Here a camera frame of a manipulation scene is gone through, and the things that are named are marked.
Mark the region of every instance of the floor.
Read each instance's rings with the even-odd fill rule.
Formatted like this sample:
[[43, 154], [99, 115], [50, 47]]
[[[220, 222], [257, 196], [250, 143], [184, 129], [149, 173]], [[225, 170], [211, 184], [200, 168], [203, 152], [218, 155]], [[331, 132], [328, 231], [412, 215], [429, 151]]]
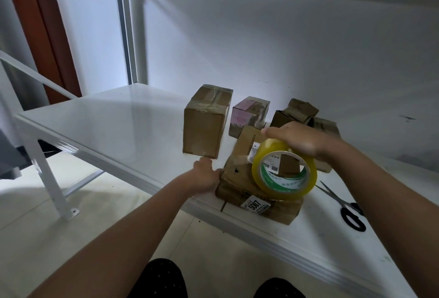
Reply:
[[[67, 154], [48, 162], [66, 188], [96, 168]], [[69, 197], [80, 214], [59, 218], [33, 166], [0, 180], [0, 297], [26, 297], [88, 242], [150, 195], [104, 173]], [[180, 267], [189, 297], [252, 297], [271, 277], [289, 280], [306, 297], [348, 297], [226, 233], [179, 212], [153, 258]]]

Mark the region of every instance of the scissors handle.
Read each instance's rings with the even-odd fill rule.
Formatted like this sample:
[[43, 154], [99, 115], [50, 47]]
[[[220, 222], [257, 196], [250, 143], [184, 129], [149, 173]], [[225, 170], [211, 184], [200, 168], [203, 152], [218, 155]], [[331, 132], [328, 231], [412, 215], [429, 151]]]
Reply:
[[[352, 212], [349, 211], [348, 208], [343, 207], [340, 209], [340, 213], [342, 214], [343, 220], [346, 222], [347, 225], [349, 225], [351, 228], [353, 228], [356, 231], [364, 232], [366, 230], [366, 226], [358, 216], [354, 215]], [[352, 223], [349, 218], [351, 218], [358, 226], [356, 226], [354, 223]]]
[[364, 216], [364, 212], [363, 210], [361, 210], [357, 202], [349, 203], [349, 205], [351, 206], [352, 209], [356, 210], [360, 215]]

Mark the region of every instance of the tape roll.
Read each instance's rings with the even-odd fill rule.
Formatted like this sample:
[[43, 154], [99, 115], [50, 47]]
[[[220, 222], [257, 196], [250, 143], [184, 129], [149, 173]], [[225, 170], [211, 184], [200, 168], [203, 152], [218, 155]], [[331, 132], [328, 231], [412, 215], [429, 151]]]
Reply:
[[[266, 169], [264, 162], [271, 156], [293, 156], [303, 169], [292, 178], [281, 178]], [[252, 164], [256, 184], [274, 200], [291, 201], [308, 194], [317, 181], [317, 170], [311, 156], [293, 151], [285, 142], [267, 139], [259, 146]]]

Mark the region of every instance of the table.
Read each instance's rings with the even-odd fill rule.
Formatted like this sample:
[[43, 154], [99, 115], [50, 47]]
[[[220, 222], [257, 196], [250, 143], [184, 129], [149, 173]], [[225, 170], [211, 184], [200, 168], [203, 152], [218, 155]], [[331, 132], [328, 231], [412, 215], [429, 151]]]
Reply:
[[[21, 112], [16, 120], [49, 195], [60, 214], [68, 219], [79, 210], [71, 209], [65, 197], [103, 171], [155, 194], [175, 176], [191, 169], [199, 157], [182, 153], [183, 110], [188, 101], [189, 98], [134, 83]], [[100, 170], [63, 192], [37, 139]], [[214, 168], [224, 166], [235, 141], [226, 129]], [[397, 179], [439, 203], [439, 174], [380, 156], [371, 157]], [[334, 171], [319, 172], [318, 179], [341, 198], [353, 200]], [[343, 222], [338, 203], [317, 188], [306, 196], [299, 216], [289, 226], [225, 204], [213, 194], [189, 199], [183, 210], [354, 296], [415, 297], [367, 220], [362, 218], [366, 232], [351, 229]]]

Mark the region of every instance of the hand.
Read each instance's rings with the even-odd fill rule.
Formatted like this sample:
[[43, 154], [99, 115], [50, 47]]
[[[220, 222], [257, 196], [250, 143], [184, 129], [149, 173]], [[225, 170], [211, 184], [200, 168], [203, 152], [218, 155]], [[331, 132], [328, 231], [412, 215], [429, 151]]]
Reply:
[[222, 168], [212, 170], [212, 160], [201, 157], [194, 168], [181, 175], [192, 194], [214, 191], [220, 182]]
[[292, 149], [316, 159], [323, 159], [327, 146], [338, 140], [322, 131], [298, 122], [289, 122], [280, 128], [264, 128], [261, 133], [268, 138], [284, 141]]

